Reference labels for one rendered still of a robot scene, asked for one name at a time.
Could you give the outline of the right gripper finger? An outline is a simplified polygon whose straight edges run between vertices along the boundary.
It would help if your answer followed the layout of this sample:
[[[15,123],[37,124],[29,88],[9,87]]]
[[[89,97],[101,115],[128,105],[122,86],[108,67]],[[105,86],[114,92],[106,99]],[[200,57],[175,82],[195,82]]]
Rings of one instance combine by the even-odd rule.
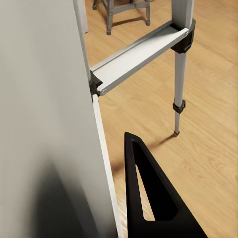
[[[208,238],[143,140],[124,133],[128,238]],[[144,219],[138,167],[155,221]]]

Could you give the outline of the camera tripod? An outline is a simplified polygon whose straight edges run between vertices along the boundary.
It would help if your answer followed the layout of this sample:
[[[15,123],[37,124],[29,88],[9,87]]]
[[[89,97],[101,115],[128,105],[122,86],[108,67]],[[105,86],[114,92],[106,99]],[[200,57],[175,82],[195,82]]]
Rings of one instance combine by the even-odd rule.
[[[0,0],[0,238],[124,238],[98,97],[171,48],[179,135],[193,8],[90,68],[78,0]]]

